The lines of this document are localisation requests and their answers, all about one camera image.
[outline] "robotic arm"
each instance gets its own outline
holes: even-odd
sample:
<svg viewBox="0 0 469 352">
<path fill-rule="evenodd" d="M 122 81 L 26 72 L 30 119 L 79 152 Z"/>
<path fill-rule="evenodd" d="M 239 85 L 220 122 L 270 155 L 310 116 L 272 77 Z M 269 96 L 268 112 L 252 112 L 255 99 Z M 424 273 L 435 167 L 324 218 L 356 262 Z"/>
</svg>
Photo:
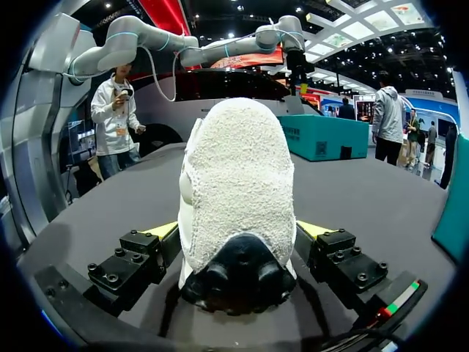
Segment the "robotic arm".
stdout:
<svg viewBox="0 0 469 352">
<path fill-rule="evenodd" d="M 175 35 L 145 24 L 133 16 L 114 20 L 108 29 L 106 43 L 77 56 L 70 64 L 72 76 L 93 76 L 99 72 L 132 62 L 139 46 L 153 51 L 179 52 L 183 66 L 189 67 L 223 57 L 242 54 L 270 54 L 281 43 L 287 60 L 289 53 L 304 57 L 301 22 L 294 16 L 284 16 L 278 23 L 260 26 L 253 37 L 234 38 L 199 47 L 196 37 Z"/>
</svg>

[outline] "person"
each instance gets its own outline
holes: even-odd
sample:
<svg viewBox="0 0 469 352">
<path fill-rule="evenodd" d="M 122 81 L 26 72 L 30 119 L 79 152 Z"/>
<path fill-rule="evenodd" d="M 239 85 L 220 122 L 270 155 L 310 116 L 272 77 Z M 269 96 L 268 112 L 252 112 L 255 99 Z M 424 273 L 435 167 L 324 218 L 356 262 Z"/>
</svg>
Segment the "person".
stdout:
<svg viewBox="0 0 469 352">
<path fill-rule="evenodd" d="M 425 155 L 425 166 L 433 166 L 433 158 L 435 157 L 435 144 L 437 140 L 437 129 L 435 128 L 435 121 L 432 121 L 432 125 L 428 130 L 428 144 L 426 146 Z"/>
<path fill-rule="evenodd" d="M 424 124 L 424 119 L 418 119 L 418 124 Z M 425 140 L 426 134 L 421 129 L 418 130 L 418 137 L 417 137 L 417 163 L 420 163 L 420 155 L 425 151 Z"/>
<path fill-rule="evenodd" d="M 140 160 L 128 127 L 137 134 L 145 132 L 136 116 L 133 88 L 126 79 L 132 64 L 119 66 L 96 90 L 91 116 L 96 123 L 96 156 L 106 180 Z"/>
<path fill-rule="evenodd" d="M 380 72 L 381 89 L 376 93 L 372 138 L 376 144 L 375 158 L 388 159 L 388 164 L 397 165 L 397 158 L 404 139 L 405 105 L 396 89 L 391 86 L 391 77 Z"/>
<path fill-rule="evenodd" d="M 420 125 L 417 120 L 417 111 L 410 110 L 410 121 L 407 123 L 407 165 L 410 171 L 416 165 L 418 131 Z"/>
<path fill-rule="evenodd" d="M 341 119 L 347 119 L 347 120 L 355 120 L 355 110 L 353 106 L 349 104 L 349 100 L 347 98 L 342 99 L 342 105 L 339 108 L 339 115 Z"/>
<path fill-rule="evenodd" d="M 450 125 L 446 133 L 445 170 L 441 176 L 440 187 L 446 189 L 453 171 L 454 148 L 456 145 L 457 131 L 456 125 Z"/>
</svg>

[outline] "hair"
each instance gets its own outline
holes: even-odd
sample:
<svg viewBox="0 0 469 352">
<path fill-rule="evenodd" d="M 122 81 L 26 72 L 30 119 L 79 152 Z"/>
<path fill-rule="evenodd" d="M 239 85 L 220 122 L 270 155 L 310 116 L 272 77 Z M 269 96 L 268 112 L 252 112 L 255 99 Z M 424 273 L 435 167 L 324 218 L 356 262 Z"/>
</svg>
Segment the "hair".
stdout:
<svg viewBox="0 0 469 352">
<path fill-rule="evenodd" d="M 391 85 L 391 77 L 389 76 L 389 73 L 387 71 L 380 71 L 380 82 L 384 86 Z"/>
</svg>

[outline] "white textured fabric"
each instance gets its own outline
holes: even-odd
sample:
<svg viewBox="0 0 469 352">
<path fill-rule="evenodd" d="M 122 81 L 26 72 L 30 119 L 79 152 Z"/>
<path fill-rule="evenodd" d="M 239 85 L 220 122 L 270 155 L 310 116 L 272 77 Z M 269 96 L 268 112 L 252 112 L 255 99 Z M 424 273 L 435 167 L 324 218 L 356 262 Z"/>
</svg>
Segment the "white textured fabric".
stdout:
<svg viewBox="0 0 469 352">
<path fill-rule="evenodd" d="M 293 171 L 280 123 L 261 103 L 225 100 L 196 123 L 180 177 L 180 287 L 241 232 L 259 236 L 295 276 Z"/>
</svg>

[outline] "yellow pad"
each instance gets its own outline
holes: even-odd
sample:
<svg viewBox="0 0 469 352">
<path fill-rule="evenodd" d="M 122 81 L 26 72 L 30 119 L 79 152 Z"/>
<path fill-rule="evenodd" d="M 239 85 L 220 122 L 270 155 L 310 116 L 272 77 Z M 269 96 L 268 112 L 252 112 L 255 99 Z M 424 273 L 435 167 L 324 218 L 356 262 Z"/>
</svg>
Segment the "yellow pad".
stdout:
<svg viewBox="0 0 469 352">
<path fill-rule="evenodd" d="M 326 229 L 324 227 L 319 227 L 316 225 L 308 224 L 307 222 L 304 221 L 296 221 L 298 225 L 300 225 L 307 233 L 310 235 L 312 238 L 316 239 L 318 235 L 322 235 L 324 232 L 333 232 L 333 230 Z M 168 235 L 171 230 L 173 230 L 177 225 L 177 221 L 155 227 L 154 229 L 151 230 L 146 230 L 142 231 L 144 233 L 151 233 L 154 236 L 158 236 L 160 239 L 165 238 L 166 235 Z"/>
<path fill-rule="evenodd" d="M 171 230 L 173 230 L 176 227 L 176 225 L 177 225 L 177 221 L 171 222 L 163 226 L 155 227 L 154 229 L 151 229 L 151 230 L 142 231 L 142 232 L 143 233 L 149 232 L 154 236 L 158 236 L 162 240 L 163 238 L 165 238 L 166 235 L 168 235 L 171 232 Z"/>
<path fill-rule="evenodd" d="M 334 230 L 329 230 L 329 229 L 325 229 L 324 227 L 319 227 L 319 226 L 316 226 L 316 225 L 311 225 L 311 224 L 308 224 L 307 222 L 303 222 L 303 221 L 296 221 L 298 225 L 300 225 L 303 230 L 305 230 L 308 235 L 310 235 L 312 238 L 316 239 L 316 237 L 318 235 L 322 235 L 324 232 L 333 232 Z"/>
</svg>

